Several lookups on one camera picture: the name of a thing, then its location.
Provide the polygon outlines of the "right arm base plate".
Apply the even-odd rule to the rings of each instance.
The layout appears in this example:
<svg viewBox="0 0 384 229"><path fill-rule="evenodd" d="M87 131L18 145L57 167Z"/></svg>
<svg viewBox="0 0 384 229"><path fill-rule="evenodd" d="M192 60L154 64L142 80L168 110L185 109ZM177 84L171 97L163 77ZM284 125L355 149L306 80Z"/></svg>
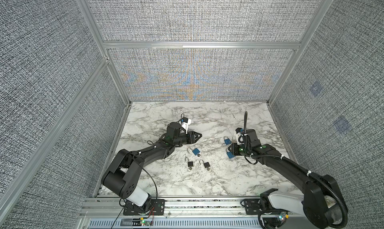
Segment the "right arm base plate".
<svg viewBox="0 0 384 229"><path fill-rule="evenodd" d="M270 202L264 198L244 199L241 200L240 204L244 207L247 215L257 216L262 212L264 212L263 215L277 215L286 212L282 209L273 208Z"/></svg>

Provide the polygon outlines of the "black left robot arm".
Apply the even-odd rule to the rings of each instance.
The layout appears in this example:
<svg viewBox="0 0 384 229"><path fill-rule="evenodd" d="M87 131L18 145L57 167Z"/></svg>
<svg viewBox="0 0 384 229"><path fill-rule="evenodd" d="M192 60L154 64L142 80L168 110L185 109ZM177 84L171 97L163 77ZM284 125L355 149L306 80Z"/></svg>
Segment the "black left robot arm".
<svg viewBox="0 0 384 229"><path fill-rule="evenodd" d="M151 205L151 195L138 187L144 167L169 157L175 148L195 144L203 135L171 122L167 131L153 145L137 151L120 150L105 171L101 183L107 189L144 211Z"/></svg>

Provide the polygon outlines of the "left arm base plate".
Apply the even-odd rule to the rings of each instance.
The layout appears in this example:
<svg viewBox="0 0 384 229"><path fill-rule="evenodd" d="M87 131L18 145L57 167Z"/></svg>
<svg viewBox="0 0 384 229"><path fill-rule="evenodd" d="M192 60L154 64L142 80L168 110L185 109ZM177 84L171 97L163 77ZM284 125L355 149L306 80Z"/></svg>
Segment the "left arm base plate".
<svg viewBox="0 0 384 229"><path fill-rule="evenodd" d="M132 202L127 202L124 206L124 216L147 217L149 214L155 216L163 216L165 211L165 200L163 199L150 199L147 200L142 206L137 206Z"/></svg>

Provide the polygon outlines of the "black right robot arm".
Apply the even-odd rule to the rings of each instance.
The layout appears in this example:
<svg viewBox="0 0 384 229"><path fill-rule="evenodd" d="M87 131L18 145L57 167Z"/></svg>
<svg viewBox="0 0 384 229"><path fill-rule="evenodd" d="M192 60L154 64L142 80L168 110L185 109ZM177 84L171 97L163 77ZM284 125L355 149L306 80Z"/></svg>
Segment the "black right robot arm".
<svg viewBox="0 0 384 229"><path fill-rule="evenodd" d="M263 229L277 229L289 212L305 216L319 229L342 229L348 223L348 207L335 178L321 176L281 154L275 147L262 144L253 129L237 128L236 141L228 150L267 166L294 184L301 194L270 189L260 194L258 202L244 202L247 214L257 215Z"/></svg>

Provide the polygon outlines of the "blue padlock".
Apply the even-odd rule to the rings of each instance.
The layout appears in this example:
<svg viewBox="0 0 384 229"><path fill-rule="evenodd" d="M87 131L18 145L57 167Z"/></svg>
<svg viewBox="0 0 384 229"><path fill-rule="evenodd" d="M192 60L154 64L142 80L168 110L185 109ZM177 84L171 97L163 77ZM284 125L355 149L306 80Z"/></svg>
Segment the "blue padlock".
<svg viewBox="0 0 384 229"><path fill-rule="evenodd" d="M197 157L200 157L201 156L201 151L198 149L198 148L187 148L187 151L194 154L195 156Z"/></svg>
<svg viewBox="0 0 384 229"><path fill-rule="evenodd" d="M236 157L229 149L226 149L226 154L230 160Z"/></svg>
<svg viewBox="0 0 384 229"><path fill-rule="evenodd" d="M229 137L224 136L224 143L225 143L225 145L231 145L232 141L231 141L231 139Z"/></svg>

